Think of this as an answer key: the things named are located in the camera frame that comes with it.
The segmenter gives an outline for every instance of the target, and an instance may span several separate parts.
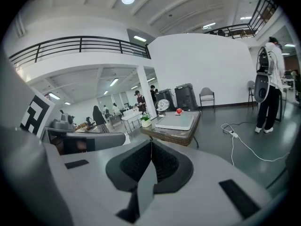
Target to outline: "potted plant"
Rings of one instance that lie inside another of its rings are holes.
[[[151,115],[149,113],[144,113],[143,115],[140,115],[140,120],[142,127],[148,127],[151,125]]]

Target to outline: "railing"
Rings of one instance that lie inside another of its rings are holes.
[[[48,40],[25,48],[9,57],[15,68],[30,65],[42,59],[81,52],[112,52],[151,58],[147,46],[97,36],[72,36]]]
[[[274,0],[259,0],[248,24],[227,26],[210,30],[205,33],[230,37],[233,39],[255,37],[275,13],[277,7],[278,5]]]

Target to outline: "gray floor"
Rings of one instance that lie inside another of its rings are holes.
[[[297,105],[287,102],[282,122],[275,122],[274,131],[269,134],[265,134],[263,130],[260,134],[254,132],[257,113],[257,107],[252,110],[252,107],[246,106],[221,107],[216,108],[215,112],[212,108],[204,109],[195,132],[199,150],[220,156],[232,163],[232,136],[223,134],[221,125],[248,121],[253,124],[244,123],[240,126],[233,126],[242,141],[263,159],[273,160],[282,157],[290,151],[295,141],[301,124],[301,109]],[[124,125],[120,125],[114,130],[110,129],[110,131],[126,132]],[[149,139],[139,129],[130,133],[129,136],[131,142]],[[197,149],[196,142],[193,140],[189,147]],[[275,162],[262,161],[253,155],[239,139],[234,139],[233,161],[235,167],[263,187],[267,187],[285,168],[285,159]]]

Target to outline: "wicker table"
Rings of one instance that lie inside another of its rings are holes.
[[[200,111],[190,111],[183,112],[189,115],[193,115],[193,123],[190,130],[173,130],[173,129],[163,129],[157,128],[155,126],[156,122],[162,119],[162,117],[157,116],[151,120],[151,126],[140,127],[143,134],[149,135],[151,137],[158,138],[160,140],[177,143],[183,146],[188,146],[193,139],[194,132],[198,127],[198,122],[201,117]],[[174,112],[166,112],[166,115],[174,115]]]

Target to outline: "white shoe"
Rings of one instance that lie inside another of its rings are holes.
[[[269,130],[264,129],[263,131],[264,131],[265,133],[269,133],[269,132],[272,132],[273,130],[274,130],[274,128],[271,128],[271,129],[269,129]]]
[[[255,132],[256,132],[256,133],[259,133],[260,131],[261,131],[261,128],[258,128],[258,127],[256,126]]]

